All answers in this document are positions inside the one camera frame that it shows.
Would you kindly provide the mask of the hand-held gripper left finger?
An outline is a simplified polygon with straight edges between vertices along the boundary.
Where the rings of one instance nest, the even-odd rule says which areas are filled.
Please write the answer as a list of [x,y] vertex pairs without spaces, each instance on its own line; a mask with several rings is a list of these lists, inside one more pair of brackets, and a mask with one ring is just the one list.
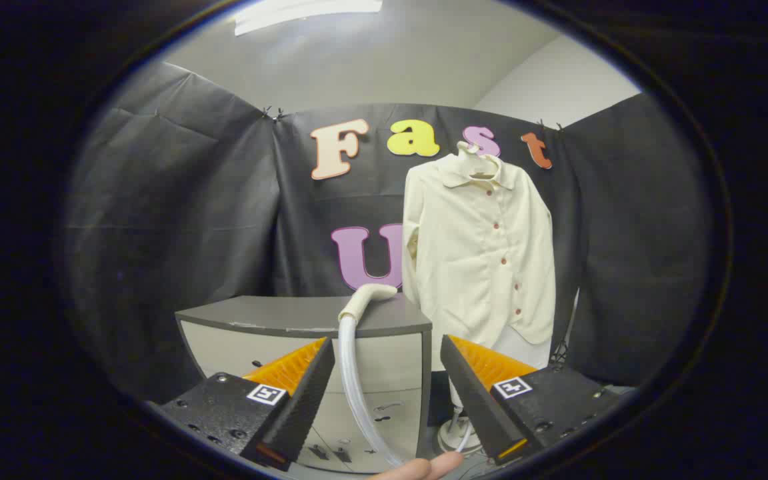
[[219,457],[286,472],[305,446],[334,366],[332,340],[321,337],[252,373],[211,375],[147,409]]

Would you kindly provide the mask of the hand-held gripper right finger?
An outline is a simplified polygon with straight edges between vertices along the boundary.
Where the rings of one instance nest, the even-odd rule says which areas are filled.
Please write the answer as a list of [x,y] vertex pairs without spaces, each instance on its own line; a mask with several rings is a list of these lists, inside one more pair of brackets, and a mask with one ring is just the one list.
[[564,443],[622,399],[563,364],[536,369],[454,335],[442,338],[440,361],[496,465]]

